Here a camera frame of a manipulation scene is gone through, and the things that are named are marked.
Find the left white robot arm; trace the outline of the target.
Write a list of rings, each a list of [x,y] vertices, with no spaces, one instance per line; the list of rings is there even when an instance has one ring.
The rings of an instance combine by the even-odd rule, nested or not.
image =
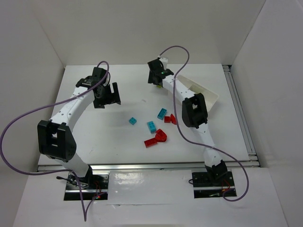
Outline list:
[[[92,178],[92,169],[76,153],[73,128],[90,104],[96,109],[103,109],[106,105],[120,103],[117,83],[110,83],[109,72],[105,69],[95,67],[90,76],[77,82],[71,100],[57,114],[48,121],[39,122],[39,152],[49,159],[56,160],[83,182],[88,183]]]

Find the white three-compartment tray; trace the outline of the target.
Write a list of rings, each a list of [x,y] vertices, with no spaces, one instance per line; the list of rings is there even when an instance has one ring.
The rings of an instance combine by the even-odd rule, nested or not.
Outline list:
[[[192,92],[198,94],[201,93],[204,98],[205,98],[205,104],[206,104],[206,108],[207,108],[207,112],[210,112],[210,110],[212,109],[212,107],[214,106],[214,104],[216,103],[216,101],[219,98],[219,95],[212,92],[211,90],[197,84],[196,82],[182,76],[179,75],[177,76],[177,79],[189,90],[191,90]]]

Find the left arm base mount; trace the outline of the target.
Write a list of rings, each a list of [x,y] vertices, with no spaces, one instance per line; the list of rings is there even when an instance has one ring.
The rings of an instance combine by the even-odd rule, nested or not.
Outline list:
[[[57,180],[65,181],[64,201],[80,201],[80,190],[75,177],[69,174],[67,177],[56,177]],[[97,201],[108,199],[109,173],[102,173],[93,176],[89,184],[80,183],[84,201],[90,201],[95,196]]]

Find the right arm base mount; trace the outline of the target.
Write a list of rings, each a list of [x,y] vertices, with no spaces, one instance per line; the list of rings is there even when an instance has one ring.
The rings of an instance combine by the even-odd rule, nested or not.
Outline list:
[[[195,199],[219,198],[223,196],[223,193],[225,197],[237,195],[231,171],[217,181],[211,181],[207,172],[193,172],[188,183],[193,186]]]

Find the small cyan square lego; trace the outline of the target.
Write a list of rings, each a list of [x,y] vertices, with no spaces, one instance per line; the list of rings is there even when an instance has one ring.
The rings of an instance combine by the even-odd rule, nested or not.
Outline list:
[[[130,118],[129,119],[129,123],[131,124],[131,125],[135,125],[136,123],[137,123],[137,120],[135,119],[135,118]]]

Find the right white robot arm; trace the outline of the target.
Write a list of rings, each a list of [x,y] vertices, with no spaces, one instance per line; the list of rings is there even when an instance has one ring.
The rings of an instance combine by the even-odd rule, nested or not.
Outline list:
[[[174,79],[174,73],[167,68],[167,58],[156,58],[148,62],[148,83],[160,85],[182,104],[182,121],[206,145],[203,152],[205,168],[212,182],[222,180],[228,170],[218,151],[208,128],[208,111],[202,93],[190,90],[180,80]]]

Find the cyan long lego upturned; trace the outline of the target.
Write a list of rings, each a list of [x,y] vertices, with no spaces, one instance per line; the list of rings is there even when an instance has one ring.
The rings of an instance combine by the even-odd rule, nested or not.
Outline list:
[[[166,113],[167,113],[167,110],[164,109],[164,108],[162,108],[162,109],[160,110],[160,112],[158,113],[157,118],[160,119],[160,120],[163,120],[164,117],[165,117],[165,115],[166,115]]]

